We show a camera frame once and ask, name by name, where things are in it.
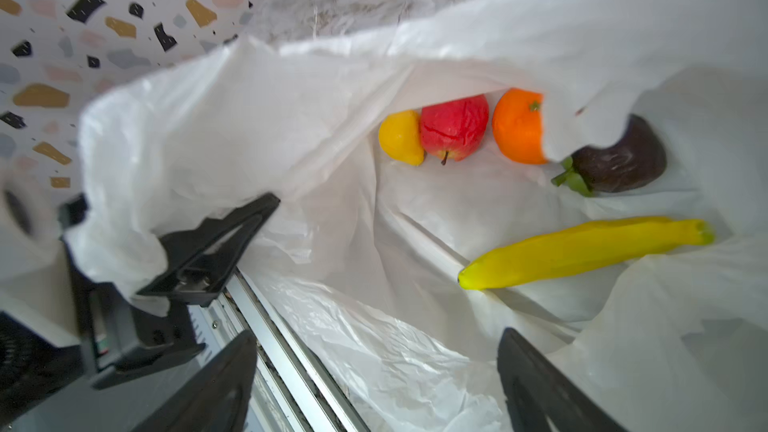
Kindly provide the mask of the white plastic bag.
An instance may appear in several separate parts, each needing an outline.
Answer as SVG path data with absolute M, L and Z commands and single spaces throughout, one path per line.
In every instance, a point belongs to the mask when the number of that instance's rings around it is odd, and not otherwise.
M 371 428 L 507 431 L 497 348 L 513 328 L 630 431 L 767 427 L 767 0 L 268 0 L 266 30 L 92 102 L 77 266 L 138 292 L 160 239 L 265 194 L 239 266 Z M 543 95 L 546 164 L 492 132 L 510 89 Z M 484 95 L 479 148 L 390 158 L 390 114 Z M 644 118 L 664 174 L 584 197 L 551 180 Z M 465 290 L 494 249 L 581 224 L 706 221 L 715 241 L 579 275 Z

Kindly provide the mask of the red apple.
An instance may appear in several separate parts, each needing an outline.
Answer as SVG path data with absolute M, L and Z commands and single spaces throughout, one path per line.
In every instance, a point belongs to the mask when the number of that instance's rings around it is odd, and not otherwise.
M 484 95 L 424 107 L 419 123 L 421 145 L 442 165 L 462 161 L 479 148 L 489 116 Z

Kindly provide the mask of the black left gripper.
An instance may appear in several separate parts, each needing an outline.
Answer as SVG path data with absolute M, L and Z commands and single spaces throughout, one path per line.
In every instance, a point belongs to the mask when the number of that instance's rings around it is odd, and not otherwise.
M 163 236 L 160 243 L 167 267 L 138 294 L 210 305 L 279 205 L 276 195 L 266 193 L 223 218 L 207 218 L 194 230 Z M 205 350 L 185 305 L 173 303 L 165 317 L 144 312 L 125 300 L 113 284 L 87 278 L 76 266 L 69 245 L 64 251 L 83 367 L 92 388 L 104 390 L 184 365 Z

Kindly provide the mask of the orange fruit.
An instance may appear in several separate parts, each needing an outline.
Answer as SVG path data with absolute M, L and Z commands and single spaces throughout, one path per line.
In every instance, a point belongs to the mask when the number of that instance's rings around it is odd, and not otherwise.
M 496 104 L 492 132 L 501 153 L 513 162 L 542 165 L 548 162 L 542 148 L 543 95 L 510 89 Z

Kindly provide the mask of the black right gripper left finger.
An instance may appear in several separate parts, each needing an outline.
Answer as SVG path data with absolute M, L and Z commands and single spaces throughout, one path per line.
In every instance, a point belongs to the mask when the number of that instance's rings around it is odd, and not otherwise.
M 137 431 L 243 431 L 257 366 L 257 340 L 243 331 Z

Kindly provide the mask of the dark purple mangosteen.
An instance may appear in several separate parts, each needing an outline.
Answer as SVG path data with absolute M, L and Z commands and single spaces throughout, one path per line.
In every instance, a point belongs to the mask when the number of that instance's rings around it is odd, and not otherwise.
M 639 189 L 657 180 L 666 171 L 667 154 L 650 124 L 632 114 L 617 143 L 607 148 L 583 147 L 562 166 L 564 171 L 551 183 L 593 197 Z

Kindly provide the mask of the yellow banana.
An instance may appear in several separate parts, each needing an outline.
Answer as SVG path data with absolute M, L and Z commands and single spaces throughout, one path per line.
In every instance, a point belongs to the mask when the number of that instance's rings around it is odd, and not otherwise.
M 591 221 L 489 251 L 459 272 L 458 283 L 465 290 L 515 287 L 714 241 L 715 232 L 704 220 L 655 216 Z

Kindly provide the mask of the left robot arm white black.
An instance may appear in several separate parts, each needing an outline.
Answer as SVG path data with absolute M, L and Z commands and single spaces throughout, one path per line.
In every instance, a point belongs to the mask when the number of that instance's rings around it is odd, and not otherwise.
M 104 390 L 190 362 L 204 351 L 190 308 L 223 292 L 247 246 L 278 209 L 267 193 L 197 228 L 164 235 L 165 270 L 139 291 L 166 315 L 84 276 L 62 233 L 84 196 L 54 206 L 37 184 L 1 169 L 1 421 L 9 424 L 80 377 Z

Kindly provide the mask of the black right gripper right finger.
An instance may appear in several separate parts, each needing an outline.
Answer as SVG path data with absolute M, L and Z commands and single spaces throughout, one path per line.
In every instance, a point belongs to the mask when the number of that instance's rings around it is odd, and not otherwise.
M 515 431 L 622 431 L 517 330 L 504 330 L 497 370 Z

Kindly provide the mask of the yellow lemon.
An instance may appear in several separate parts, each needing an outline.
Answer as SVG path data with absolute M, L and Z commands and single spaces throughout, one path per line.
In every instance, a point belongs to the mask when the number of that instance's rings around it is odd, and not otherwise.
M 381 123 L 378 141 L 381 149 L 393 160 L 419 166 L 425 158 L 421 145 L 420 115 L 415 110 L 390 114 Z

